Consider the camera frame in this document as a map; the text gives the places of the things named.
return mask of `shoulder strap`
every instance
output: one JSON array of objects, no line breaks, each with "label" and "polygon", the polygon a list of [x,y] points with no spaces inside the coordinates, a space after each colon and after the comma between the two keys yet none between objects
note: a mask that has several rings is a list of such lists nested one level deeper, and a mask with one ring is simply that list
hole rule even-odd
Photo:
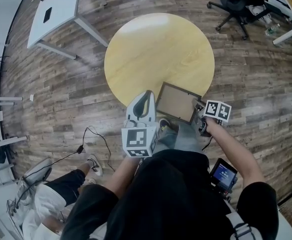
[{"label": "shoulder strap", "polygon": [[231,211],[226,217],[236,231],[232,234],[230,240],[262,240],[260,232],[255,227],[251,227],[245,223],[231,205],[226,200],[224,201]]}]

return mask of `hand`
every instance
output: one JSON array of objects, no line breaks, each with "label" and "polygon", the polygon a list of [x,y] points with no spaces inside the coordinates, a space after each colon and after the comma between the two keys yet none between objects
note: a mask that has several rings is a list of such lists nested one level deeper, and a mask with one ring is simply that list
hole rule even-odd
[{"label": "hand", "polygon": [[207,132],[211,134],[211,131],[219,124],[217,124],[217,120],[212,117],[205,116],[204,118],[207,122]]}]

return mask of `black shorts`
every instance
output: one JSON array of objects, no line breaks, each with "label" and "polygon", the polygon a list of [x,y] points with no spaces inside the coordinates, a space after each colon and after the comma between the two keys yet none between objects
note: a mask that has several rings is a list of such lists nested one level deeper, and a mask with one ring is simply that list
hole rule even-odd
[{"label": "black shorts", "polygon": [[45,185],[55,190],[66,201],[66,206],[73,204],[79,197],[78,189],[85,182],[83,171],[76,169]]}]

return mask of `small screen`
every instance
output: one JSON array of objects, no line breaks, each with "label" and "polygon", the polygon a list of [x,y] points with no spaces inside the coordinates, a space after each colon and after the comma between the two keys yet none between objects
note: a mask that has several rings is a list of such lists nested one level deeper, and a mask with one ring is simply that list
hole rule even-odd
[{"label": "small screen", "polygon": [[235,176],[236,174],[233,171],[224,167],[222,164],[219,164],[214,173],[214,177],[221,181],[227,187],[230,187],[230,184]]}]

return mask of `chair base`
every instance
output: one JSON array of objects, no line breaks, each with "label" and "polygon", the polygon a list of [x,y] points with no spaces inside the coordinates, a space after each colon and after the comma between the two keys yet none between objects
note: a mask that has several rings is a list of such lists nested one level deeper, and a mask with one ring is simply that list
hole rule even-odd
[{"label": "chair base", "polygon": [[232,18],[235,18],[239,24],[239,26],[241,27],[242,31],[244,32],[244,35],[242,36],[242,39],[243,40],[247,40],[249,38],[249,35],[248,35],[248,32],[246,30],[246,27],[245,27],[245,22],[241,19],[241,17],[238,15],[238,14],[235,14],[233,11],[231,11],[230,9],[228,9],[227,7],[221,5],[221,4],[217,4],[215,2],[208,2],[207,3],[207,7],[209,9],[211,9],[212,6],[215,6],[215,7],[218,7],[226,12],[229,12],[230,15],[225,18],[225,20],[216,27],[216,31],[219,31],[221,29],[221,27],[226,24],[229,20],[231,20]]}]

